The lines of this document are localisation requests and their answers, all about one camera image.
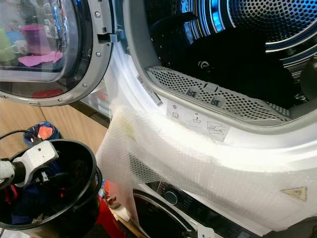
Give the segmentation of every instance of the instruction label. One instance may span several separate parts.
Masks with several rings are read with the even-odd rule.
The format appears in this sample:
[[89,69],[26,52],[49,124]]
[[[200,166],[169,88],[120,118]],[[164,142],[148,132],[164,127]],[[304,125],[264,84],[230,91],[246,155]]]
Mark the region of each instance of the instruction label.
[[218,141],[223,141],[230,129],[230,126],[223,122],[207,117],[170,100],[167,101],[166,115],[187,128]]
[[285,190],[281,190],[282,192],[295,197],[297,199],[300,199],[304,202],[307,201],[307,187],[296,187],[296,188],[290,188],[290,189],[285,189]]

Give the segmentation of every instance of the door glass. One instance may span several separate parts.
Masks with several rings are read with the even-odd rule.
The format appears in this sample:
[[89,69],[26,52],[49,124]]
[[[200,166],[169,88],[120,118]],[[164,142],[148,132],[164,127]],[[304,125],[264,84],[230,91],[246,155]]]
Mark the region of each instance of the door glass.
[[89,66],[91,38],[86,1],[1,0],[0,90],[28,98],[71,90]]
[[140,227],[152,238],[183,238],[187,231],[173,215],[151,200],[134,196]]

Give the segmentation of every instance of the warning triangle sticker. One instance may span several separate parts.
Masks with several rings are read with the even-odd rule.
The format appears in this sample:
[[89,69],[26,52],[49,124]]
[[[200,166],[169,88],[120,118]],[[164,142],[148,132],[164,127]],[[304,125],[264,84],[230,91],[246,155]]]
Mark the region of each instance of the warning triangle sticker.
[[281,191],[304,202],[307,201],[307,187],[296,187]]

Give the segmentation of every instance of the control panel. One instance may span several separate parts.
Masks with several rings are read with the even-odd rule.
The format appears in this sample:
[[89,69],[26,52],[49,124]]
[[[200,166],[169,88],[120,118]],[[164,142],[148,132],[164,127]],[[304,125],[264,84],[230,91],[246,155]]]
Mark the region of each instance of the control panel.
[[194,199],[184,191],[162,181],[147,184],[161,197],[205,227],[223,238],[259,238],[260,236]]

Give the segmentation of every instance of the wooden floor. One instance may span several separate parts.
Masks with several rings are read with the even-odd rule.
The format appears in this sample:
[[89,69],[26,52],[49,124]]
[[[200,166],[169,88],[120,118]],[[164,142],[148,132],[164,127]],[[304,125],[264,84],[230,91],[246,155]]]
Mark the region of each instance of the wooden floor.
[[[71,106],[35,107],[0,99],[0,135],[13,130],[27,129],[41,121],[51,122],[64,139],[73,139],[88,145],[96,153],[107,128]],[[10,158],[27,145],[23,133],[0,140],[0,158]]]

